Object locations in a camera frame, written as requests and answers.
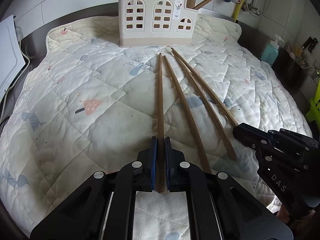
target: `quilted fabric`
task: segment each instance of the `quilted fabric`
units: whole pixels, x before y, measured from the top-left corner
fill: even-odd
[[[192,45],[174,48],[238,123],[311,136],[270,66],[238,45],[240,34],[237,24],[199,15]],[[233,138],[231,125],[218,114],[238,156],[230,160],[169,47],[119,47],[116,17],[91,17],[52,29],[46,44],[47,55],[28,74],[0,139],[0,196],[27,235],[95,171],[117,171],[150,146],[156,135],[159,52],[167,55],[177,75],[212,171],[228,172],[270,210],[278,208],[279,201],[256,173],[254,152]],[[187,161],[200,166],[165,64],[163,86],[165,136]],[[188,228],[184,193],[137,194],[134,239],[189,239]]]

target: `soap dispenser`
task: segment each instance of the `soap dispenser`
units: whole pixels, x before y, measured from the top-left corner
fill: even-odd
[[[276,40],[271,41],[270,44],[266,46],[266,48],[263,51],[263,54],[261,56],[261,61],[267,62],[270,66],[274,64],[276,61],[276,58],[279,55],[279,41],[284,41],[279,35],[275,35]]]

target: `white tag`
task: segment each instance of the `white tag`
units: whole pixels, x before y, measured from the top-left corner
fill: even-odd
[[[175,0],[174,6],[173,6],[173,16],[172,16],[173,19],[175,20],[180,19],[181,7],[182,7],[182,0]]]

